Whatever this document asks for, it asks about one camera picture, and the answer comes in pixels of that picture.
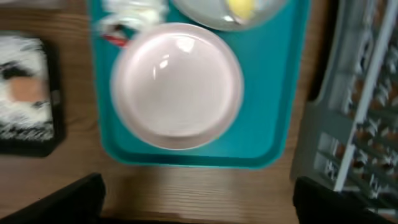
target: dish rack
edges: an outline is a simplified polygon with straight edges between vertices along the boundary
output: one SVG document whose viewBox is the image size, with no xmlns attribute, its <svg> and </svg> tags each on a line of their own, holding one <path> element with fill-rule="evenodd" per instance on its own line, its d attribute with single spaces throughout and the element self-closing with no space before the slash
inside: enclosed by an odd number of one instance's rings
<svg viewBox="0 0 398 224">
<path fill-rule="evenodd" d="M 340 0 L 327 70 L 308 102 L 290 177 L 377 213 L 398 210 L 396 0 Z"/>
</svg>

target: lemon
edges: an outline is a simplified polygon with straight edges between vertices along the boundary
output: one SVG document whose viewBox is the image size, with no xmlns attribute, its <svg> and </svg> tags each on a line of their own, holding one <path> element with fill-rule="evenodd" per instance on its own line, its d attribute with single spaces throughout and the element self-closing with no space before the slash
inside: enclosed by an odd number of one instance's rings
<svg viewBox="0 0 398 224">
<path fill-rule="evenodd" d="M 226 0 L 233 14 L 249 20 L 254 15 L 255 0 Z"/>
</svg>

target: yellow object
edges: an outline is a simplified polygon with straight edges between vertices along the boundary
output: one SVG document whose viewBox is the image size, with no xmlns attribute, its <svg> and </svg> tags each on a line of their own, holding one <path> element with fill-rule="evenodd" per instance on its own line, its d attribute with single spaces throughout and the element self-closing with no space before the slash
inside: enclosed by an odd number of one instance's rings
<svg viewBox="0 0 398 224">
<path fill-rule="evenodd" d="M 249 20 L 254 15 L 255 0 L 226 0 L 233 14 Z"/>
</svg>

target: plate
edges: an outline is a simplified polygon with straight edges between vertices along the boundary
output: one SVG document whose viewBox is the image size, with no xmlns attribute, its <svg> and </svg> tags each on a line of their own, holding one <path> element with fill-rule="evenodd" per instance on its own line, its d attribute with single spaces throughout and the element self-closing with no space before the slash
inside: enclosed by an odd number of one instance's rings
<svg viewBox="0 0 398 224">
<path fill-rule="evenodd" d="M 173 0 L 174 5 L 195 22 L 223 31 L 246 30 L 277 14 L 288 0 L 256 0 L 256 15 L 245 25 L 237 24 L 226 9 L 225 0 Z"/>
<path fill-rule="evenodd" d="M 217 139 L 234 121 L 243 78 L 217 35 L 169 23 L 130 41 L 114 67 L 111 93 L 124 125 L 142 141 L 191 149 Z"/>
</svg>

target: tray rim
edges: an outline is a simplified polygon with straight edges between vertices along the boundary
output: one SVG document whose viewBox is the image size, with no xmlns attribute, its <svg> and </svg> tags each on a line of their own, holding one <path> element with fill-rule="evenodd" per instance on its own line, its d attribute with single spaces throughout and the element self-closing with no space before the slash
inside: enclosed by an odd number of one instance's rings
<svg viewBox="0 0 398 224">
<path fill-rule="evenodd" d="M 103 63 L 104 56 L 99 56 L 99 54 L 97 54 L 97 52 L 104 52 L 104 50 L 103 50 L 103 45 L 101 44 L 102 41 L 100 41 L 100 39 L 97 38 L 96 36 L 97 35 L 95 29 L 96 20 L 93 17 L 93 14 L 95 13 L 94 5 L 92 4 L 93 1 L 96 0 L 88 1 L 88 9 L 89 9 L 90 27 L 91 27 L 90 34 L 91 34 L 91 48 L 93 53 L 93 64 L 94 64 L 95 77 L 97 77 L 98 74 L 104 73 L 105 69 L 102 69 L 102 66 L 105 63 Z M 283 116 L 278 117 L 277 123 L 279 125 L 277 125 L 277 128 L 275 129 L 274 141 L 270 149 L 265 154 L 257 158 L 231 158 L 231 157 L 228 158 L 228 157 L 202 156 L 205 157 L 207 161 L 201 163 L 194 162 L 195 159 L 192 159 L 193 157 L 201 157 L 201 156 L 151 154 L 150 155 L 151 161 L 145 161 L 145 159 L 142 158 L 145 157 L 145 155 L 147 156 L 148 154 L 126 152 L 122 149 L 111 149 L 114 148 L 114 146 L 112 145 L 113 143 L 112 139 L 109 139 L 109 137 L 107 136 L 105 128 L 99 125 L 101 144 L 103 145 L 105 151 L 113 159 L 128 165 L 262 169 L 274 163 L 283 155 L 285 149 L 285 142 L 289 131 L 294 97 L 297 89 L 296 88 L 297 80 L 299 79 L 301 56 L 304 48 L 304 39 L 305 39 L 310 6 L 311 6 L 311 0 L 303 0 L 300 1 L 300 3 L 296 2 L 296 7 L 293 16 L 296 18 L 294 21 L 296 21 L 296 24 L 298 25 L 293 27 L 292 33 L 297 35 L 296 38 L 294 39 L 291 38 L 290 41 L 290 47 L 289 47 L 290 53 L 287 62 L 292 62 L 292 63 L 287 63 L 290 64 L 291 66 L 289 66 L 286 69 L 285 73 L 286 74 L 290 73 L 290 75 L 286 75 L 285 77 L 289 77 L 289 79 L 287 80 L 285 78 L 284 80 L 286 87 L 288 87 L 288 89 L 290 89 L 291 91 L 289 91 L 288 93 L 286 91 L 282 92 L 281 98 L 283 98 L 284 102 L 286 103 L 280 104 L 281 108 L 280 110 L 284 111 L 284 114 Z M 101 110 L 101 108 L 104 108 L 106 105 L 100 100 L 100 98 L 102 98 L 101 96 L 103 95 L 103 93 L 100 93 L 98 85 L 100 85 L 100 81 L 97 78 L 95 78 L 95 93 L 96 93 L 97 109 L 99 113 L 99 124 L 103 124 L 106 123 L 107 121 L 105 119 L 106 117 L 104 112 L 105 110 Z M 134 154 L 135 160 L 134 161 L 127 160 L 125 157 L 121 156 L 121 154 L 125 155 Z M 184 159 L 184 164 L 182 164 L 181 161 L 179 160 L 179 158 L 181 157 L 183 157 Z M 222 164 L 223 162 L 220 162 L 220 160 L 224 160 L 224 163 L 225 161 L 229 162 L 223 165 Z"/>
</svg>

